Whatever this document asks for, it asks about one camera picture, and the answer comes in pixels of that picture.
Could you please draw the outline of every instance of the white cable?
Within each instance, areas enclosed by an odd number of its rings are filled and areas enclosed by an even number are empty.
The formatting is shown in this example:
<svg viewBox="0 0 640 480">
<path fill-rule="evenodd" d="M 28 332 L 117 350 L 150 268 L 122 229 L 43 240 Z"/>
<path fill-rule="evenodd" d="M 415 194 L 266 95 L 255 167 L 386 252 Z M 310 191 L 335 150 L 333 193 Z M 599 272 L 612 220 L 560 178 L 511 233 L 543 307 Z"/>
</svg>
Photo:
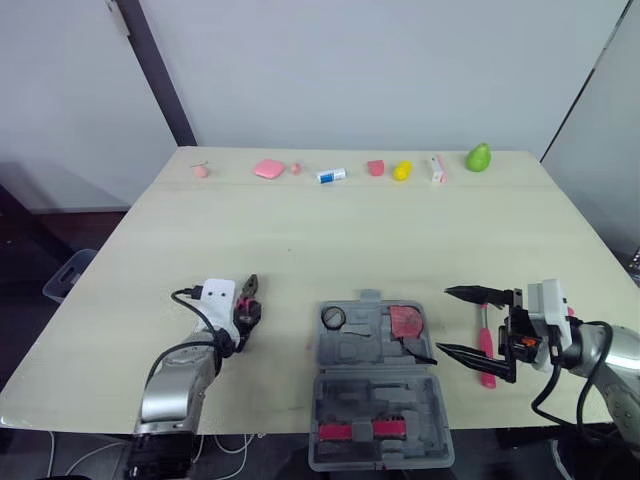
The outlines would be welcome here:
<svg viewBox="0 0 640 480">
<path fill-rule="evenodd" d="M 216 445 L 218 445 L 218 448 L 220 450 L 222 450 L 224 453 L 229 453 L 229 454 L 234 454 L 234 453 L 240 453 L 241 451 L 243 451 L 245 448 L 247 448 L 249 446 L 249 444 L 251 443 L 251 441 L 253 440 L 253 438 L 255 437 L 255 435 L 252 433 L 251 436 L 249 437 L 249 441 L 247 442 L 247 434 L 244 434 L 244 441 L 245 441 L 245 445 L 238 448 L 237 450 L 229 450 L 227 448 L 224 448 L 221 444 L 220 444 L 220 440 L 218 440 L 218 437 L 216 435 L 213 436 L 213 439 L 216 441 Z"/>
<path fill-rule="evenodd" d="M 229 474 L 229 475 L 225 475 L 224 477 L 216 477 L 213 480 L 229 480 L 230 478 L 235 477 L 236 475 L 238 475 L 242 469 L 244 468 L 244 465 L 247 463 L 247 450 L 249 449 L 249 444 L 251 443 L 251 440 L 253 440 L 253 435 L 251 435 L 251 437 L 249 438 L 249 441 L 247 441 L 247 434 L 244 434 L 244 447 L 241 448 L 241 450 L 244 451 L 244 455 L 242 456 L 242 463 L 240 464 L 240 467 L 238 467 L 238 469 Z"/>
<path fill-rule="evenodd" d="M 196 456 L 193 458 L 193 460 L 191 460 L 192 464 L 195 464 L 198 460 L 200 460 L 200 454 L 202 453 L 203 445 L 204 445 L 204 435 L 200 435 L 200 446 L 198 447 L 198 453 L 196 453 Z"/>
<path fill-rule="evenodd" d="M 551 440 L 551 456 L 553 457 L 553 462 L 556 464 L 556 468 L 558 469 L 558 472 L 560 472 L 560 475 L 562 475 L 562 478 L 564 478 L 564 480 L 573 480 L 573 477 L 569 472 L 567 472 L 567 469 L 564 467 L 564 464 L 560 459 L 560 454 L 558 453 L 558 441 L 555 439 Z"/>
<path fill-rule="evenodd" d="M 107 448 L 111 448 L 111 447 L 117 447 L 118 445 L 124 445 L 124 443 L 120 443 L 120 442 L 116 442 L 116 443 L 109 443 L 103 447 L 100 448 L 96 448 L 95 450 L 90 451 L 89 453 L 87 453 L 86 455 L 83 455 L 82 457 L 80 457 L 78 460 L 75 461 L 75 463 L 73 465 L 71 465 L 69 467 L 69 469 L 65 472 L 65 475 L 71 475 L 71 472 L 73 472 L 73 470 L 80 465 L 82 462 L 84 462 L 87 458 L 89 458 L 91 455 L 95 455 L 96 453 L 99 453 L 103 450 L 106 450 Z"/>
<path fill-rule="evenodd" d="M 53 472 L 53 456 L 56 454 L 56 437 L 53 432 L 49 431 L 51 437 L 51 454 L 49 455 L 49 468 L 47 469 L 47 477 L 51 476 Z"/>
</svg>

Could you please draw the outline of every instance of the gray tool case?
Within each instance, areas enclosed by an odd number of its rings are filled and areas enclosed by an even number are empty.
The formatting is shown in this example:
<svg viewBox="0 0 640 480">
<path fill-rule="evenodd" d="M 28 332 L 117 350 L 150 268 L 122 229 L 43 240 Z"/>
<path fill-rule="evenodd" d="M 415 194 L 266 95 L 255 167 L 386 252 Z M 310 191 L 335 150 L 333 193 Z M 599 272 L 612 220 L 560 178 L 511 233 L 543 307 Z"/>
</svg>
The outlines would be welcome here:
<svg viewBox="0 0 640 480">
<path fill-rule="evenodd" d="M 420 336 L 405 338 L 404 346 L 391 333 L 393 305 L 415 308 L 424 323 Z M 321 321 L 331 307 L 344 312 L 339 329 Z M 453 445 L 438 379 L 428 373 L 428 363 L 407 352 L 433 358 L 422 306 L 381 301 L 380 292 L 364 290 L 360 301 L 323 303 L 319 315 L 311 468 L 322 472 L 450 467 Z M 398 426 L 397 420 L 404 420 L 404 434 L 394 430 L 388 435 L 382 427 Z M 335 440 L 336 432 L 345 428 L 350 438 Z"/>
</svg>

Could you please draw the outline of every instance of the plastic bin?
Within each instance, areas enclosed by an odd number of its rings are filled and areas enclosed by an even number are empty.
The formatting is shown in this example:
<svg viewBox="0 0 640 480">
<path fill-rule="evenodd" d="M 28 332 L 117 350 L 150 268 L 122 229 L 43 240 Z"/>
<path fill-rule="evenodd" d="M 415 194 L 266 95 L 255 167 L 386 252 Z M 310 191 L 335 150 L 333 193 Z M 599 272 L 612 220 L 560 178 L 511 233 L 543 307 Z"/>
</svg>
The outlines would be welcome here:
<svg viewBox="0 0 640 480">
<path fill-rule="evenodd" d="M 42 293 L 51 300 L 62 303 L 97 253 L 89 248 L 78 250 L 49 279 L 42 288 Z"/>
</svg>

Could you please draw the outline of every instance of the white wall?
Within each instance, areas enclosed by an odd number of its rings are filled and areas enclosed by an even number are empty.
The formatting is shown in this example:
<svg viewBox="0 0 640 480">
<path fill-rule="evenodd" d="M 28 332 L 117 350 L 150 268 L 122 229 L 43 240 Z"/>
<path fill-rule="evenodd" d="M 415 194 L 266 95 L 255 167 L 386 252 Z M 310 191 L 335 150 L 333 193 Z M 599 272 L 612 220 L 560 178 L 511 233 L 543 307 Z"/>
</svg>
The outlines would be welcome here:
<svg viewBox="0 0 640 480">
<path fill-rule="evenodd" d="M 133 203 L 176 144 L 103 0 L 0 0 L 0 182 L 32 210 Z"/>
<path fill-rule="evenodd" d="M 142 0 L 199 144 L 541 156 L 626 0 Z"/>
<path fill-rule="evenodd" d="M 610 248 L 640 246 L 640 2 L 542 165 Z"/>
</svg>

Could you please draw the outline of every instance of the wire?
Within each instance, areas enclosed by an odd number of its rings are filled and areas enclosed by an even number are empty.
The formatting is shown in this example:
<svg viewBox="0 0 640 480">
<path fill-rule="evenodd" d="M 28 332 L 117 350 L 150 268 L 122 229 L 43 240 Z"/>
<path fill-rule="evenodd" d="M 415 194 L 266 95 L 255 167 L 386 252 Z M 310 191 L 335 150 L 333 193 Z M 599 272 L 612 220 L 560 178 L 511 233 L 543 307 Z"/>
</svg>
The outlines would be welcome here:
<svg viewBox="0 0 640 480">
<path fill-rule="evenodd" d="M 170 353 L 173 353 L 175 351 L 178 350 L 182 350 L 183 348 L 187 348 L 187 347 L 213 347 L 214 351 L 215 351 L 215 343 L 213 342 L 207 342 L 204 340 L 198 340 L 198 341 L 193 341 L 193 342 L 184 342 L 184 343 L 179 343 L 177 345 L 174 345 L 173 347 L 167 348 L 164 352 L 162 352 L 160 355 L 158 355 L 158 358 L 156 358 L 153 362 L 153 365 L 151 365 L 151 369 L 149 369 L 149 374 L 147 375 L 147 380 L 145 381 L 145 386 L 149 383 L 149 380 L 151 380 L 151 377 L 153 377 L 153 375 L 156 373 L 156 370 L 158 368 L 158 365 L 160 365 L 160 362 L 162 362 L 162 360 L 164 360 L 164 358 L 169 355 Z M 216 362 L 216 373 L 218 373 L 218 371 L 220 370 L 220 368 L 217 365 L 218 362 Z"/>
<path fill-rule="evenodd" d="M 540 404 L 547 399 L 547 397 L 551 394 L 551 392 L 553 391 L 553 389 L 556 387 L 558 383 L 558 379 L 560 378 L 560 372 L 562 371 L 562 367 L 560 366 L 559 362 L 554 363 L 551 377 L 549 378 L 549 381 L 547 382 L 545 387 L 542 389 L 542 391 L 533 400 L 533 402 L 531 402 L 531 409 L 541 417 L 546 418 L 547 420 L 550 420 L 554 423 L 557 423 L 558 425 L 562 425 L 564 427 L 576 428 L 578 432 L 581 434 L 581 436 L 584 438 L 584 440 L 587 441 L 587 443 L 590 443 L 590 444 L 597 443 L 598 445 L 603 445 L 608 443 L 611 445 L 616 445 L 618 447 L 624 447 L 624 448 L 629 448 L 631 450 L 640 451 L 640 445 L 626 442 L 624 440 L 618 440 L 616 438 L 612 438 L 608 435 L 604 435 L 600 432 L 596 432 L 594 430 L 587 429 L 584 427 L 583 415 L 582 415 L 584 401 L 587 397 L 587 394 L 589 393 L 589 389 L 591 388 L 591 386 L 595 381 L 595 377 L 598 374 L 598 370 L 607 359 L 607 355 L 609 354 L 609 350 L 611 348 L 611 343 L 613 342 L 613 329 L 611 328 L 611 325 L 609 325 L 606 322 L 588 322 L 588 325 L 598 325 L 598 326 L 604 327 L 607 338 L 605 340 L 605 344 L 602 350 L 600 351 L 600 356 L 598 357 L 596 364 L 591 370 L 591 373 L 587 377 L 587 381 L 585 382 L 584 386 L 582 387 L 582 390 L 580 391 L 580 395 L 578 397 L 578 403 L 576 405 L 577 423 L 573 424 L 571 422 L 567 422 L 566 420 L 563 420 L 554 415 L 551 415 L 550 413 L 547 413 L 539 408 Z M 560 346 L 559 334 L 556 329 L 549 330 L 549 348 L 551 349 L 553 347 L 558 348 L 557 356 L 559 357 L 562 354 L 562 349 Z"/>
<path fill-rule="evenodd" d="M 542 391 L 538 394 L 536 398 L 533 399 L 533 402 L 531 402 L 531 409 L 535 413 L 540 415 L 542 418 L 546 418 L 547 420 L 557 423 L 558 425 L 562 425 L 565 427 L 573 427 L 574 425 L 571 422 L 567 422 L 566 420 L 555 417 L 550 413 L 547 413 L 539 408 L 540 404 L 544 402 L 547 399 L 547 397 L 549 397 L 551 392 L 553 392 L 553 389 L 556 388 L 561 372 L 562 372 L 562 367 L 560 366 L 560 364 L 556 364 L 553 366 L 553 372 L 551 373 L 551 378 L 549 378 L 549 381 L 544 386 Z"/>
<path fill-rule="evenodd" d="M 255 437 L 255 435 L 251 434 L 251 435 L 249 436 L 249 441 L 248 441 L 248 442 L 247 442 L 247 439 L 245 438 L 246 445 L 245 445 L 245 446 L 243 446 L 243 447 L 238 448 L 237 450 L 229 450 L 229 449 L 227 449 L 227 448 L 224 448 L 224 447 L 220 444 L 220 440 L 218 440 L 218 437 L 217 437 L 217 436 L 214 436 L 214 437 L 213 437 L 213 439 L 215 440 L 216 445 L 218 445 L 218 448 L 219 448 L 220 450 L 222 450 L 224 453 L 234 454 L 234 453 L 240 453 L 242 450 L 244 450 L 244 449 L 245 449 L 245 447 L 248 447 L 248 446 L 249 446 L 249 444 L 251 443 L 251 441 L 253 440 L 253 438 L 254 438 L 254 437 Z"/>
<path fill-rule="evenodd" d="M 96 448 L 95 450 L 91 450 L 89 453 L 87 453 L 86 455 L 83 455 L 82 457 L 80 457 L 78 460 L 76 460 L 73 465 L 71 465 L 67 471 L 65 472 L 65 476 L 66 475 L 71 475 L 71 472 L 73 472 L 73 470 L 80 465 L 82 462 L 84 462 L 87 458 L 91 457 L 92 455 L 95 455 L 96 453 L 100 453 L 103 450 L 106 450 L 107 448 L 111 448 L 111 447 L 117 447 L 118 445 L 125 445 L 124 443 L 121 442 L 116 442 L 116 443 L 109 443 L 107 445 L 104 445 L 100 448 Z"/>
<path fill-rule="evenodd" d="M 189 294 L 189 293 L 191 293 L 191 289 L 190 288 L 183 288 L 182 290 L 176 290 L 175 292 L 173 292 L 171 294 L 171 300 L 176 302 L 178 305 L 182 305 L 184 308 L 186 308 L 188 310 L 191 310 L 193 313 L 195 313 L 200 318 L 200 320 L 202 320 L 204 322 L 204 324 L 207 326 L 207 330 L 209 330 L 211 335 L 213 335 L 215 337 L 216 332 L 213 329 L 213 325 L 211 324 L 211 322 L 209 321 L 207 316 L 204 313 L 202 313 L 200 310 L 198 310 L 196 307 L 191 305 L 189 302 L 186 302 L 186 301 L 182 300 L 181 298 L 178 298 L 178 295 L 186 295 L 186 294 Z"/>
<path fill-rule="evenodd" d="M 593 437 L 599 437 L 599 435 L 588 435 L 584 428 L 584 402 L 587 399 L 587 395 L 589 395 L 589 391 L 595 382 L 595 377 L 598 375 L 602 364 L 604 364 L 607 356 L 609 355 L 609 350 L 611 350 L 611 343 L 613 343 L 613 328 L 606 322 L 588 322 L 587 325 L 596 325 L 604 328 L 605 331 L 605 341 L 602 346 L 602 350 L 600 351 L 600 356 L 596 361 L 596 364 L 593 366 L 591 373 L 587 377 L 587 381 L 585 382 L 582 390 L 580 390 L 580 396 L 578 397 L 578 404 L 576 406 L 576 423 L 578 426 L 578 433 L 584 438 L 587 443 L 590 444 L 603 444 L 602 440 L 594 439 Z"/>
<path fill-rule="evenodd" d="M 418 360 L 422 360 L 423 362 L 429 363 L 431 365 L 438 364 L 438 361 L 433 358 L 425 357 L 424 355 L 420 355 L 419 353 L 415 353 L 414 351 L 409 350 L 409 348 L 404 344 L 404 337 L 400 337 L 398 340 L 400 340 L 400 345 L 402 345 L 402 348 L 412 357 Z"/>
<path fill-rule="evenodd" d="M 558 440 L 555 438 L 551 440 L 551 456 L 553 457 L 553 463 L 556 464 L 556 469 L 560 475 L 562 475 L 562 478 L 564 478 L 564 480 L 574 480 L 573 476 L 567 472 L 564 463 L 562 463 L 562 459 L 558 453 Z"/>
<path fill-rule="evenodd" d="M 47 468 L 47 477 L 50 477 L 53 472 L 53 457 L 56 454 L 56 436 L 52 431 L 49 431 L 51 437 L 51 453 L 49 454 L 49 468 Z"/>
<path fill-rule="evenodd" d="M 204 435 L 200 435 L 200 447 L 198 447 L 198 453 L 196 453 L 196 456 L 191 460 L 192 464 L 195 464 L 198 460 L 200 460 L 200 454 L 202 453 L 203 445 L 204 445 Z"/>
<path fill-rule="evenodd" d="M 181 298 L 178 298 L 178 295 L 188 295 L 191 292 L 192 292 L 192 289 L 190 288 L 183 288 L 181 290 L 176 290 L 175 292 L 171 293 L 171 300 L 176 302 L 178 305 L 182 305 L 186 309 L 195 313 L 198 316 L 198 318 L 200 318 L 200 320 L 204 322 L 204 324 L 207 326 L 207 330 L 209 330 L 211 335 L 215 338 L 216 332 L 213 329 L 213 325 L 211 324 L 207 316 L 204 313 L 202 313 L 200 310 L 198 310 L 196 307 L 191 305 L 189 302 L 186 302 Z M 214 354 L 215 354 L 214 362 L 215 362 L 216 375 L 220 372 L 220 367 L 222 366 L 222 358 L 218 353 L 216 344 L 213 341 L 207 342 L 207 341 L 201 340 L 201 341 L 193 341 L 193 342 L 184 342 L 184 343 L 179 343 L 178 345 L 174 345 L 173 347 L 166 349 L 164 352 L 158 355 L 158 357 L 154 360 L 153 365 L 151 366 L 151 369 L 149 370 L 149 374 L 147 375 L 147 380 L 144 383 L 145 386 L 149 383 L 149 380 L 151 380 L 151 377 L 153 377 L 153 375 L 156 373 L 158 366 L 167 355 L 187 347 L 213 347 Z"/>
<path fill-rule="evenodd" d="M 247 434 L 245 433 L 244 434 L 244 447 L 241 448 L 241 450 L 244 450 L 244 454 L 242 456 L 242 463 L 240 464 L 238 469 L 235 472 L 233 472 L 233 473 L 231 473 L 229 475 L 225 475 L 224 477 L 216 477 L 213 480 L 229 480 L 230 478 L 235 477 L 236 475 L 238 475 L 242 471 L 242 469 L 244 468 L 245 464 L 247 463 L 247 450 L 248 450 L 248 447 L 249 447 L 249 443 L 251 443 L 251 440 L 247 441 Z"/>
</svg>

